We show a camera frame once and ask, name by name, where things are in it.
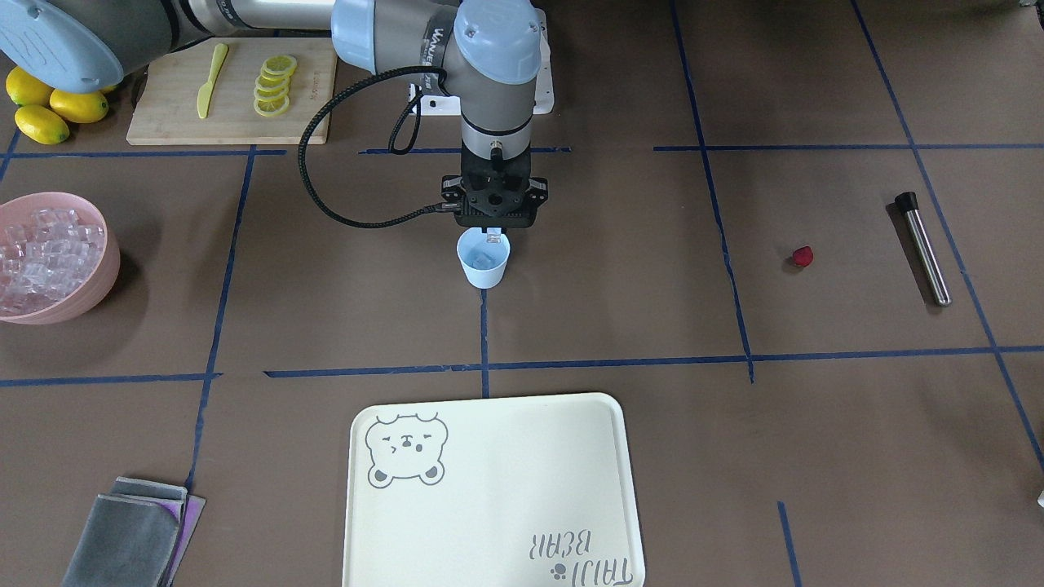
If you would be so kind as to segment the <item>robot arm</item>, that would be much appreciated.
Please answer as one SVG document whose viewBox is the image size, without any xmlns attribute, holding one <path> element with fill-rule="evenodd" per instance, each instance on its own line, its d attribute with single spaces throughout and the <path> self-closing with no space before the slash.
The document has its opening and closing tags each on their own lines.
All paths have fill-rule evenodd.
<svg viewBox="0 0 1044 587">
<path fill-rule="evenodd" d="M 318 108 L 303 139 L 347 98 L 396 77 L 460 104 L 459 174 L 443 178 L 440 204 L 381 227 L 452 213 L 462 227 L 527 229 L 547 201 L 532 172 L 543 36 L 529 1 L 4 1 L 1 16 L 4 55 L 77 93 L 207 38 L 328 31 L 336 55 L 369 77 Z"/>
</svg>

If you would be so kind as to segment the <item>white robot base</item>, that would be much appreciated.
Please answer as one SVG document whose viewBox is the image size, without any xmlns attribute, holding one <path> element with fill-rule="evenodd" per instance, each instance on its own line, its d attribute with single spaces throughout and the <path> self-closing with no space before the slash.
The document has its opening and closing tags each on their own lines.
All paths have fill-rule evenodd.
<svg viewBox="0 0 1044 587">
<path fill-rule="evenodd" d="M 549 44 L 546 11 L 537 8 L 538 26 L 541 30 L 540 55 L 541 69 L 537 72 L 536 93 L 533 93 L 533 115 L 551 113 L 555 105 L 555 89 L 551 69 L 551 44 Z M 413 113 L 420 110 L 424 116 L 459 117 L 460 101 L 457 96 L 425 94 Z"/>
</svg>

